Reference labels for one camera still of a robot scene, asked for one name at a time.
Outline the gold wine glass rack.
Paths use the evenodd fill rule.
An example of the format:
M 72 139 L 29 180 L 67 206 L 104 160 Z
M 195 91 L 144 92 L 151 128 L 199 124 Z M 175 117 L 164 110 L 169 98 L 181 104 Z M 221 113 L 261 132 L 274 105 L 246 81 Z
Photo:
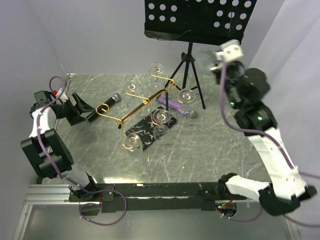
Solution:
M 152 101 L 155 101 L 163 93 L 168 94 L 171 91 L 172 87 L 175 87 L 176 89 L 178 89 L 178 86 L 176 85 L 176 81 L 173 79 L 173 77 L 167 78 L 167 77 L 163 77 L 163 76 L 158 76 L 158 78 L 160 78 L 161 80 L 167 80 L 168 81 L 168 85 L 165 86 L 164 88 L 158 90 L 157 92 L 155 92 L 153 95 L 151 95 L 149 97 L 144 97 L 144 96 L 139 96 L 138 95 L 137 97 L 138 97 L 138 99 L 140 99 L 141 103 L 139 105 L 137 105 L 134 109 L 129 111 L 122 118 L 116 118 L 116 117 L 107 115 L 106 113 L 108 113 L 110 109 L 109 110 L 104 110 L 104 112 L 102 114 L 100 114 L 100 116 L 116 120 L 115 124 L 120 126 L 122 146 L 125 149 L 127 149 L 127 148 L 124 146 L 124 140 L 125 140 L 125 133 L 124 133 L 124 130 L 123 130 L 124 123 L 126 121 L 128 121 L 130 118 L 132 118 L 134 115 L 136 115 L 139 111 L 141 111 L 145 107 L 149 108 L 149 114 L 152 113 L 152 105 L 151 105 Z M 177 98 L 178 102 L 179 102 L 179 98 L 178 98 L 179 92 L 178 92 L 178 90 L 176 90 L 176 98 Z

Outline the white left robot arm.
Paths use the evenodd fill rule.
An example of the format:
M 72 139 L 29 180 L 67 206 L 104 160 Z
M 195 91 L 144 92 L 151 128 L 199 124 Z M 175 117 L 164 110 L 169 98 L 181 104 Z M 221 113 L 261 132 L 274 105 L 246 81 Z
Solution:
M 41 179 L 66 180 L 70 191 L 78 198 L 95 200 L 99 189 L 94 179 L 74 166 L 70 151 L 56 131 L 57 120 L 66 119 L 74 126 L 84 122 L 82 114 L 92 112 L 93 108 L 76 93 L 72 94 L 73 104 L 61 90 L 38 91 L 34 97 L 36 102 L 29 112 L 33 119 L 32 132 L 20 143 L 32 168 Z

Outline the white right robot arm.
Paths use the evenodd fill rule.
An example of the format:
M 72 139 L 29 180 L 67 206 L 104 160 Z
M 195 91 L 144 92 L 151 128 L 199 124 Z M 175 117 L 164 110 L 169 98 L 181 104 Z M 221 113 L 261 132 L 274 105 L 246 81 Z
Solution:
M 257 68 L 245 68 L 240 61 L 223 61 L 211 71 L 220 86 L 219 108 L 225 124 L 247 137 L 270 178 L 256 181 L 233 172 L 225 174 L 218 180 L 219 196 L 255 200 L 272 216 L 293 212 L 302 201 L 315 196 L 317 189 L 301 177 L 285 148 L 275 116 L 263 103 L 270 90 L 267 75 Z

